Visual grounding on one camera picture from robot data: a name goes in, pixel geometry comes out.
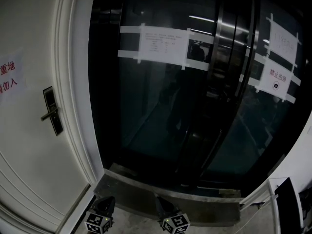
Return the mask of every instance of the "concrete floor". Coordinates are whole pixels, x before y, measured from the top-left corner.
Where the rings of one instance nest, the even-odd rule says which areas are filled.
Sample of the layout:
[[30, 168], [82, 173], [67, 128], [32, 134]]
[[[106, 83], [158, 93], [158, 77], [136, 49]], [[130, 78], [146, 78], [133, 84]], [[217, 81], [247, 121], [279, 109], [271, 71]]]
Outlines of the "concrete floor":
[[[250, 206], [241, 212], [241, 221], [233, 227], [193, 227], [186, 234], [235, 234], [256, 212], [253, 219], [237, 234], [274, 234], [273, 209], [271, 204], [261, 210]], [[113, 227], [107, 234], [165, 234], [159, 224], [124, 210], [115, 208]], [[84, 223], [81, 223], [75, 234], [87, 234]]]

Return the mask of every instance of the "glass door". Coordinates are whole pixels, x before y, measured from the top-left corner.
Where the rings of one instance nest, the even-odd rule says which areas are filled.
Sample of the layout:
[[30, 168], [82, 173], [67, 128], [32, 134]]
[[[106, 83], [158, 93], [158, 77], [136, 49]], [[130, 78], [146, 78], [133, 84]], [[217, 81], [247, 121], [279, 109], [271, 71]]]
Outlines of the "glass door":
[[248, 53], [255, 37], [253, 0], [222, 0], [217, 25], [204, 93], [195, 109], [177, 169], [182, 183], [188, 186], [197, 183], [203, 167], [218, 152], [240, 103], [240, 81], [242, 74], [248, 76], [247, 67], [252, 60]]
[[116, 162], [141, 177], [176, 178], [205, 87], [218, 10], [217, 0], [124, 1], [118, 49], [121, 147]]
[[248, 77], [241, 101], [202, 165], [197, 183], [237, 188], [243, 195], [256, 189], [282, 161], [311, 112], [311, 106], [303, 111], [308, 92], [303, 89], [308, 83], [305, 75], [310, 73], [304, 56], [308, 38], [304, 27], [310, 22], [304, 16], [311, 0], [255, 2], [258, 35], [250, 70], [241, 74], [240, 87]]

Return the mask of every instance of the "door molding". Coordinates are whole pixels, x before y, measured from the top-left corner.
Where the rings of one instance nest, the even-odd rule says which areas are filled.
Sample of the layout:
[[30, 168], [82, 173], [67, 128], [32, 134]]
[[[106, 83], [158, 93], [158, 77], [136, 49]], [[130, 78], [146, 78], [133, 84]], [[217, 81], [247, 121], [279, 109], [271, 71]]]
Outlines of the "door molding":
[[26, 234], [52, 234], [37, 225], [34, 225], [24, 218], [16, 215], [0, 203], [0, 218], [6, 223], [8, 228], [19, 229]]
[[[79, 70], [79, 67], [73, 65], [73, 63], [77, 63], [73, 60], [73, 57], [78, 56], [76, 53], [77, 48], [73, 49], [73, 41], [75, 37], [78, 37], [77, 35], [73, 36], [73, 29], [77, 28], [77, 24], [73, 22], [77, 22], [79, 17], [88, 17], [88, 11], [76, 11], [79, 5], [82, 8], [83, 6], [81, 4], [86, 5], [86, 3], [91, 3], [92, 7], [93, 0], [56, 0], [52, 22], [51, 57], [53, 87], [64, 132], [85, 179], [89, 184], [95, 184], [104, 174], [104, 169], [99, 158], [95, 133], [94, 135], [90, 133], [90, 131], [94, 131], [90, 98], [84, 101], [85, 107], [89, 107], [89, 111], [81, 110], [77, 105], [79, 99], [77, 100], [75, 94], [79, 94], [80, 96], [80, 93], [79, 91], [75, 91], [77, 80], [75, 80], [76, 77], [74, 74], [79, 74], [81, 70]], [[80, 37], [84, 37], [85, 42], [88, 43], [89, 29], [83, 33]], [[83, 54], [84, 61], [87, 64], [88, 54]], [[88, 66], [84, 66], [83, 69], [88, 74]], [[88, 77], [84, 77], [84, 83], [79, 83], [79, 86], [84, 91], [87, 91], [86, 94], [89, 97]], [[88, 116], [88, 120], [81, 121], [81, 119], [85, 119], [85, 114]], [[85, 129], [89, 130], [87, 131], [89, 133], [88, 136], [86, 136]]]

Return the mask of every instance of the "door lever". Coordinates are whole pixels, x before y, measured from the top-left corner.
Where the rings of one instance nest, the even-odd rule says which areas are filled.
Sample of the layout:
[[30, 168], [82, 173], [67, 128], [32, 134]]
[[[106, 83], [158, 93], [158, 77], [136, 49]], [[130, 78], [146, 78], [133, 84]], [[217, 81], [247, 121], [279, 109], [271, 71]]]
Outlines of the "door lever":
[[59, 109], [54, 98], [53, 88], [49, 87], [43, 91], [45, 104], [48, 109], [48, 113], [41, 117], [41, 121], [50, 118], [54, 132], [58, 136], [63, 132], [62, 123], [59, 118]]
[[57, 113], [59, 109], [56, 107], [56, 104], [53, 103], [53, 105], [50, 106], [50, 112], [45, 114], [44, 116], [41, 117], [41, 121], [44, 121], [48, 118], [50, 118], [53, 114]]

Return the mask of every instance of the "door frame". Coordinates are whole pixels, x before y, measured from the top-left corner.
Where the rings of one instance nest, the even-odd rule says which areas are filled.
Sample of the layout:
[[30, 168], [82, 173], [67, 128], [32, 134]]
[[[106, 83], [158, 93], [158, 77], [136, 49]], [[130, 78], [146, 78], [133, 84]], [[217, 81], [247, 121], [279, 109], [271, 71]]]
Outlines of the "door frame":
[[[301, 130], [302, 130], [302, 129], [299, 129], [299, 130], [298, 130], [298, 132], [297, 132], [298, 136], [300, 135]], [[292, 150], [292, 148], [290, 148], [290, 146], [288, 146], [288, 149], [287, 149], [286, 154], [287, 154], [289, 151], [291, 151], [291, 150]], [[281, 156], [279, 156], [278, 159], [276, 159], [276, 158], [270, 159], [270, 163], [274, 163], [274, 165], [275, 165], [275, 164], [279, 161], [279, 158], [281, 158]], [[272, 169], [272, 167], [273, 167], [273, 165], [270, 167], [270, 171], [268, 171], [268, 172], [271, 173], [277, 166], [274, 166], [273, 169]], [[263, 174], [265, 175], [264, 177], [259, 177], [259, 176], [257, 175], [257, 173], [252, 173], [252, 174], [251, 174], [251, 181], [252, 181], [252, 183], [253, 183], [253, 186], [250, 187], [249, 189], [246, 189], [246, 187], [249, 186], [249, 183], [246, 183], [246, 180], [244, 180], [243, 182], [237, 184], [238, 186], [241, 186], [241, 185], [243, 184], [243, 187], [244, 187], [244, 196], [247, 196], [248, 194], [252, 193], [252, 191], [256, 189], [257, 185], [259, 185], [262, 181], [265, 181], [265, 180], [267, 179], [268, 173], [263, 173]]]
[[22, 217], [16, 215], [14, 212], [7, 209], [0, 203], [0, 222], [1, 231], [10, 230], [10, 233], [19, 234], [52, 234], [52, 232], [44, 230], [43, 228], [34, 225], [23, 219]]
[[88, 83], [92, 4], [93, 0], [57, 0], [51, 35], [52, 74], [59, 115], [77, 164], [91, 185], [104, 174], [92, 121]]

